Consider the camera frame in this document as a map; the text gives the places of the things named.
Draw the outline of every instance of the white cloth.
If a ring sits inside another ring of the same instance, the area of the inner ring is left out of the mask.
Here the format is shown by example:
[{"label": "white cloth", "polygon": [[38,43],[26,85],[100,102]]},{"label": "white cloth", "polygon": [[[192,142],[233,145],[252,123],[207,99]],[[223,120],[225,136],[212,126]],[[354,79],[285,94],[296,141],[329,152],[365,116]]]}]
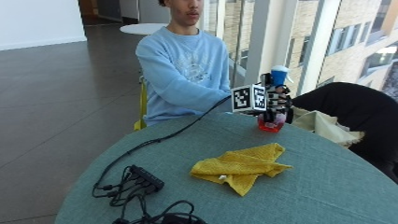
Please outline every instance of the white cloth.
[{"label": "white cloth", "polygon": [[320,136],[328,138],[344,147],[358,143],[365,135],[364,132],[350,132],[350,127],[345,127],[337,122],[337,117],[314,110],[308,111],[298,107],[293,107],[294,119],[293,125]]}]

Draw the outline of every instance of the black chair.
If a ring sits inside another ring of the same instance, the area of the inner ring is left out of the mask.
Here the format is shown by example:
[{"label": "black chair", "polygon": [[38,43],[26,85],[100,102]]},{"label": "black chair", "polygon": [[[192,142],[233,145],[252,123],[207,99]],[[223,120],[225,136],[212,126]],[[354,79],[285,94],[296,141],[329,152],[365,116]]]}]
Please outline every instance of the black chair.
[{"label": "black chair", "polygon": [[[350,150],[398,184],[398,103],[382,92],[334,82],[293,98],[293,105],[337,117],[354,132],[365,132]],[[292,122],[290,111],[288,122]]]}]

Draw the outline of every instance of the yellow chair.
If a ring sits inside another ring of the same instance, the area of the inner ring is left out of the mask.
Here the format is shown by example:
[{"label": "yellow chair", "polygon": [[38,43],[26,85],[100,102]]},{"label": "yellow chair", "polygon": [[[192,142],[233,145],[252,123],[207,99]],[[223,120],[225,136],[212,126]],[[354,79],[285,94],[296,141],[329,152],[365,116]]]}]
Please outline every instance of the yellow chair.
[{"label": "yellow chair", "polygon": [[143,76],[140,76],[140,83],[141,83],[140,119],[135,123],[135,132],[147,127],[145,121],[143,119],[144,115],[147,114],[147,87],[145,87]]}]

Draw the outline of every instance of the white table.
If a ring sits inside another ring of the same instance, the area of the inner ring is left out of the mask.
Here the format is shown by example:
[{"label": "white table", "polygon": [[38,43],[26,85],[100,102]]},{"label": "white table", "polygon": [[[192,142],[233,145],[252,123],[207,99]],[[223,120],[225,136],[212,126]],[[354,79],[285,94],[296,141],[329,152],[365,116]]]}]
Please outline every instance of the white table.
[{"label": "white table", "polygon": [[155,32],[167,26],[168,23],[140,23],[125,25],[121,27],[121,31],[132,35],[152,35]]}]

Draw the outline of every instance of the gray floor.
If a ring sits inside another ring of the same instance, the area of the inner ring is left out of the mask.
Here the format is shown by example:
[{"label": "gray floor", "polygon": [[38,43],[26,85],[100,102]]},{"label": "gray floor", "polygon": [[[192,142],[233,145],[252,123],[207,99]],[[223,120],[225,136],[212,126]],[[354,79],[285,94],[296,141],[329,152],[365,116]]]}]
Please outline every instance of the gray floor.
[{"label": "gray floor", "polygon": [[139,35],[0,51],[0,223],[53,223],[67,193],[139,118]]}]

